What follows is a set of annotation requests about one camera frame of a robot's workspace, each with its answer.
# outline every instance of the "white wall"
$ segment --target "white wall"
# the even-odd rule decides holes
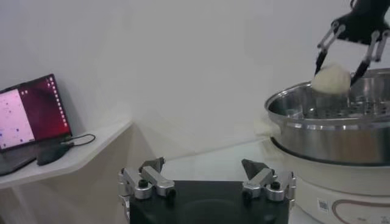
[[[134,155],[214,149],[253,139],[267,97],[313,76],[317,42],[348,5],[3,0],[0,88],[53,72],[76,133],[131,114]],[[355,69],[364,53],[336,43],[328,57]],[[389,53],[377,67],[390,66]]]

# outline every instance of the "metal pot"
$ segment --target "metal pot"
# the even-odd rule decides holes
[[[272,141],[287,153],[322,163],[390,165],[390,69],[367,71],[342,96],[301,83],[265,107],[281,130]]]

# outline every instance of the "black cable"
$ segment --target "black cable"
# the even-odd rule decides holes
[[[81,143],[81,144],[74,144],[73,146],[82,146],[82,145],[87,145],[91,142],[93,142],[95,139],[96,139],[96,136],[95,135],[92,135],[92,134],[85,134],[85,135],[81,135],[81,136],[77,136],[77,137],[72,137],[72,138],[69,138],[63,142],[68,142],[68,141],[72,141],[72,140],[75,140],[75,139],[79,139],[79,138],[84,138],[84,137],[87,137],[87,136],[91,136],[92,139],[87,141],[87,142],[84,142],[84,143]]]

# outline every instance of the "steamed bun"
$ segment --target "steamed bun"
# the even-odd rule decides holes
[[[328,94],[342,94],[350,89],[350,72],[337,64],[322,68],[311,81],[316,91]]]

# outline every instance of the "laptop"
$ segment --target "laptop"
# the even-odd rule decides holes
[[[54,74],[0,91],[0,176],[71,136]]]

